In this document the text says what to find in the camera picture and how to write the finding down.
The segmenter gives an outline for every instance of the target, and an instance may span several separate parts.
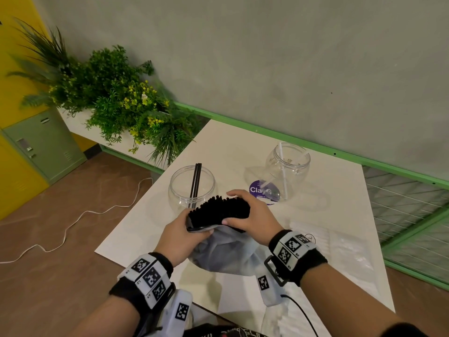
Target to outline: transparent jar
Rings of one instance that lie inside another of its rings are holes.
[[[177,170],[170,179],[168,187],[168,200],[175,214],[182,212],[184,208],[197,208],[211,197],[217,195],[215,177],[209,169],[201,166],[199,178],[198,196],[190,197],[192,180],[194,177],[194,165],[188,165]]]
[[[273,201],[287,201],[306,178],[310,154],[303,147],[279,143],[268,155],[259,180],[262,193]]]

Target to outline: white cord on floor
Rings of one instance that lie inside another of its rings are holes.
[[[129,206],[119,206],[118,204],[116,204],[115,206],[113,206],[113,207],[109,208],[108,210],[104,211],[103,213],[94,212],[94,211],[92,211],[92,210],[86,210],[85,212],[83,212],[83,213],[79,216],[78,219],[76,219],[76,221],[75,221],[74,223],[72,223],[70,226],[68,226],[68,227],[65,229],[65,231],[64,231],[64,238],[62,239],[62,243],[61,243],[58,247],[53,248],[53,249],[50,249],[49,251],[47,251],[45,248],[43,248],[41,245],[39,245],[39,244],[37,243],[36,245],[33,245],[33,246],[31,246],[30,248],[27,248],[25,251],[23,251],[23,253],[22,253],[16,260],[12,260],[12,261],[0,261],[0,264],[10,264],[10,263],[12,263],[12,262],[16,262],[16,261],[19,260],[19,259],[26,253],[26,252],[28,252],[30,249],[33,249],[34,247],[39,247],[39,248],[42,249],[45,253],[53,252],[54,250],[58,249],[59,247],[61,247],[61,246],[65,243],[65,240],[66,240],[66,238],[67,238],[67,231],[69,230],[69,228],[70,228],[71,226],[73,226],[74,224],[76,224],[76,223],[83,217],[83,215],[84,215],[85,213],[93,213],[93,214],[102,215],[102,214],[104,214],[104,213],[107,213],[109,210],[111,210],[111,209],[113,209],[113,208],[115,208],[115,207],[121,207],[121,208],[129,208],[129,207],[131,207],[131,206],[136,202],[136,200],[137,200],[137,198],[138,198],[138,194],[139,194],[139,191],[140,191],[140,185],[141,185],[141,183],[142,183],[143,181],[145,181],[145,180],[151,180],[151,181],[153,181],[153,178],[152,178],[152,177],[144,178],[142,181],[139,182],[138,192],[136,193],[136,196],[134,197],[134,200],[132,201],[132,204],[130,204]]]

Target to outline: black baseboard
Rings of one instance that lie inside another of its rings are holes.
[[[84,155],[87,157],[87,159],[91,159],[94,156],[98,155],[101,152],[101,147],[100,145],[97,143],[96,145],[94,145],[93,147],[90,147],[89,149],[87,149],[84,152]]]

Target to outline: jar rim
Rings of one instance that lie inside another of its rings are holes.
[[[273,155],[274,155],[274,157],[275,157],[281,164],[283,164],[285,167],[288,167],[288,168],[304,168],[304,167],[306,167],[307,165],[310,164],[310,153],[307,152],[307,150],[306,150],[305,148],[300,147],[300,146],[297,146],[297,145],[295,145],[295,144],[287,143],[287,142],[282,142],[281,145],[282,145],[282,148],[288,147],[288,148],[293,148],[293,149],[299,151],[299,152],[302,153],[302,154],[306,157],[306,159],[307,159],[307,162],[304,163],[304,164],[292,164],[292,163],[288,163],[287,161],[281,159],[281,157],[279,156],[279,153],[278,153],[279,145],[277,145],[277,146],[274,148],[274,150],[273,150]]]
[[[171,176],[170,178],[170,185],[168,186],[169,190],[173,193],[173,195],[175,195],[177,198],[179,198],[182,201],[185,201],[186,203],[196,203],[199,202],[199,200],[203,200],[207,197],[210,197],[215,189],[216,186],[216,181],[215,181],[215,177],[214,175],[210,172],[209,169],[207,169],[204,166],[201,166],[201,172],[206,172],[206,174],[208,174],[209,176],[212,177],[212,187],[211,189],[206,192],[204,195],[201,196],[197,196],[197,197],[186,197],[186,196],[182,196],[179,195],[174,189],[173,189],[173,181],[175,180],[175,178],[179,175],[181,175],[183,172],[186,172],[188,170],[195,170],[195,166],[194,165],[188,165],[185,167],[182,167],[181,169],[178,169],[174,172],[174,174]]]

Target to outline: white planter box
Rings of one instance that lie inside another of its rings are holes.
[[[149,160],[151,153],[154,151],[154,147],[152,145],[141,144],[139,145],[139,149],[135,154],[129,152],[128,150],[132,149],[133,147],[134,139],[132,138],[131,134],[127,131],[122,134],[122,141],[120,143],[115,143],[109,146],[108,142],[106,142],[105,139],[101,136],[100,128],[92,127],[91,129],[88,130],[86,128],[86,121],[92,115],[92,110],[86,109],[82,112],[78,112],[75,117],[69,116],[65,112],[65,109],[59,108],[58,111],[71,132],[86,137],[94,142],[103,144],[108,148],[114,149],[115,151],[118,151],[122,154],[138,159],[139,161],[142,161],[146,164],[154,165],[163,170],[167,169],[166,162],[164,162],[163,164],[160,163],[159,165],[156,165],[154,161]]]

